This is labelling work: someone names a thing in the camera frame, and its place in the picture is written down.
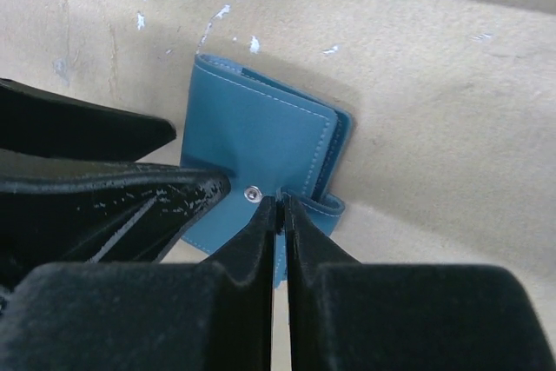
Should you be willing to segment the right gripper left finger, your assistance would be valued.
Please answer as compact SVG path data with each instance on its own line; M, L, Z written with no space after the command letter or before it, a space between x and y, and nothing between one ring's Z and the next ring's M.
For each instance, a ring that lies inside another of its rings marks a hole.
M4 370L267 370L277 203L187 263L52 263L1 320Z

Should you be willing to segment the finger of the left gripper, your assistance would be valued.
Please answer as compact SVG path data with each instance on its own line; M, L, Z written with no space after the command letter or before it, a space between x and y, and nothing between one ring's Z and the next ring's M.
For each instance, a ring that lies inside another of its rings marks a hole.
M160 117L1 80L1 148L47 158L134 162L176 139Z
M1 286L52 262L159 262L230 191L221 172L156 164L1 176Z

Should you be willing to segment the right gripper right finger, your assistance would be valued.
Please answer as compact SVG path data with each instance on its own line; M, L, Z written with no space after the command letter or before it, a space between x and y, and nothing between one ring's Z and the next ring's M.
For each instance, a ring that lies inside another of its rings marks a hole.
M530 299L507 269L358 262L283 201L295 370L552 370Z

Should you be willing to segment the blue leather card holder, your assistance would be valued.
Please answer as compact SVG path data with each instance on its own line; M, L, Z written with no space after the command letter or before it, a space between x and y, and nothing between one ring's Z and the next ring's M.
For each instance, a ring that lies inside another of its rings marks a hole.
M182 239L211 255L247 225L267 195L294 195L331 235L345 210L329 184L353 117L333 104L219 56L192 69L180 164L219 169L229 194Z

